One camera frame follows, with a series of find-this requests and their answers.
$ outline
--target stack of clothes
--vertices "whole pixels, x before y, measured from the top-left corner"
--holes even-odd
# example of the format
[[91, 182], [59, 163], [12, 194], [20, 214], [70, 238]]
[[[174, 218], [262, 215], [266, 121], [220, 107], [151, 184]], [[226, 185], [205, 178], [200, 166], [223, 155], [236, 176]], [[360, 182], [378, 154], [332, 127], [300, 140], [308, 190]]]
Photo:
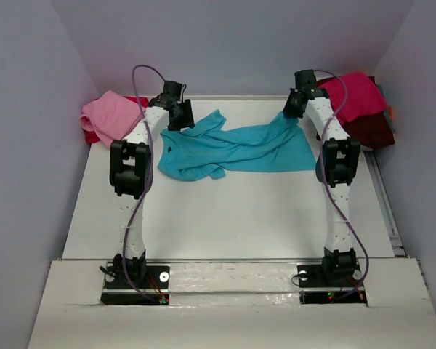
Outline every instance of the stack of clothes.
[[[346, 105], [338, 113], [339, 123], [352, 138], [360, 140], [365, 150], [377, 150], [395, 143], [392, 108], [386, 104], [382, 88], [373, 76], [351, 73], [341, 76], [349, 91]], [[335, 78], [322, 79], [319, 87], [328, 91], [335, 111], [344, 99], [344, 87]]]
[[[140, 104], [145, 110], [148, 99], [141, 97]], [[87, 143], [102, 141], [109, 148], [113, 140], [122, 140], [128, 135], [140, 118], [136, 97], [122, 97], [107, 91], [82, 108], [80, 122]]]

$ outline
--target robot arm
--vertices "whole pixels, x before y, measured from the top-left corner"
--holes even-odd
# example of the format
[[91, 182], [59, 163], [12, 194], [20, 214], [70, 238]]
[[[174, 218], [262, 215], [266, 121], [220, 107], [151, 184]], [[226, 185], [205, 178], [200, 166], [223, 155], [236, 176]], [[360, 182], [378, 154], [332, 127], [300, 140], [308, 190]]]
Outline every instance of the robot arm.
[[[328, 120], [334, 114], [328, 93], [325, 89], [317, 88], [313, 71], [298, 71], [295, 76], [296, 89], [291, 89], [283, 110], [285, 117], [301, 118], [307, 115], [313, 121], [318, 134], [322, 135]], [[327, 190], [347, 219], [350, 184], [357, 171], [359, 155], [360, 141], [350, 138], [336, 118], [331, 120], [323, 143]], [[328, 223], [319, 275], [328, 281], [345, 279], [355, 272], [357, 265], [351, 233], [344, 218], [328, 197], [323, 184], [320, 158], [317, 161], [316, 175], [325, 193]]]
[[142, 237], [142, 212], [143, 195], [152, 180], [149, 176], [153, 150], [148, 145], [148, 129], [153, 144], [166, 127], [171, 131], [194, 127], [190, 100], [180, 102], [183, 86], [174, 81], [165, 81], [163, 92], [149, 102], [145, 119], [123, 140], [114, 140], [110, 146], [110, 184], [118, 195], [121, 218], [118, 253], [113, 258], [113, 270], [110, 274], [118, 278], [124, 277], [124, 252], [126, 269], [130, 279], [136, 284], [142, 282], [147, 269]]

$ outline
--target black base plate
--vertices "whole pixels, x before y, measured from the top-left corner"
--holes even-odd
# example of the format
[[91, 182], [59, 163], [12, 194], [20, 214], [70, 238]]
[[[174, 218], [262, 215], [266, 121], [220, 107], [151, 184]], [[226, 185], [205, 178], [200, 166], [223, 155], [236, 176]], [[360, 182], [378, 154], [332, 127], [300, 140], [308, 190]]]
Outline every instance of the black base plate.
[[366, 304], [364, 291], [354, 292], [345, 298], [341, 298], [347, 291], [343, 292], [300, 292], [300, 304]]
[[[360, 272], [360, 266], [357, 264], [356, 270]], [[307, 274], [307, 280], [302, 280], [301, 276]], [[323, 267], [321, 264], [303, 264], [297, 266], [297, 274], [299, 275], [299, 287], [301, 289], [319, 289], [319, 288], [338, 288], [351, 287], [352, 284], [346, 278], [327, 279], [324, 276]]]
[[168, 305], [169, 294], [164, 293], [166, 300], [161, 302], [161, 297], [154, 293], [146, 294], [150, 299], [138, 293], [106, 293], [100, 296], [100, 302], [105, 305]]
[[[107, 264], [107, 270], [112, 271], [113, 266], [111, 263]], [[168, 273], [169, 265], [147, 265], [147, 272], [142, 282], [137, 283], [138, 289], [143, 291], [148, 297], [143, 297], [137, 293], [124, 278], [115, 278], [112, 281], [107, 281], [107, 276], [103, 283], [103, 291], [100, 301], [105, 305], [168, 305], [169, 294], [164, 292], [169, 287], [169, 279], [165, 282], [160, 280], [160, 274]], [[166, 302], [161, 302], [161, 296], [152, 289], [148, 282], [150, 276], [153, 277], [158, 287], [162, 290]]]

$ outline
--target gray wall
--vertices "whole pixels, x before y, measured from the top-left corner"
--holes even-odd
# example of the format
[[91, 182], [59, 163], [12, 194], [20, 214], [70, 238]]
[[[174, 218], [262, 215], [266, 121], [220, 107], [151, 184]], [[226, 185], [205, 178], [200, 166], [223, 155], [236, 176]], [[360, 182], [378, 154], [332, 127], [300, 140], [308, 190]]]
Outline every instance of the gray wall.
[[436, 0], [417, 0], [375, 71], [397, 112], [397, 143], [376, 154], [406, 251], [436, 309]]
[[0, 349], [26, 348], [61, 253], [96, 91], [47, 0], [0, 1]]
[[148, 63], [190, 94], [285, 95], [298, 69], [372, 71], [413, 0], [52, 2], [101, 92], [132, 93], [131, 67]]

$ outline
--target magenta cloth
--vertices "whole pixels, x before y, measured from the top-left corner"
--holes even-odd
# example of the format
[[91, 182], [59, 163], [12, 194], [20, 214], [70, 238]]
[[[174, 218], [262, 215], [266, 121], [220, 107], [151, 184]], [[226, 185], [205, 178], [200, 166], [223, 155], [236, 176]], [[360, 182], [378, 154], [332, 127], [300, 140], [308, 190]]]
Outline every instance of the magenta cloth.
[[113, 140], [122, 140], [139, 120], [139, 106], [113, 91], [82, 107], [82, 129], [94, 131], [107, 147]]
[[[341, 124], [352, 122], [359, 116], [378, 114], [386, 109], [386, 100], [378, 87], [362, 72], [341, 76], [349, 91], [345, 106], [337, 114]], [[321, 84], [328, 91], [331, 107], [336, 110], [344, 99], [344, 87], [337, 79]]]

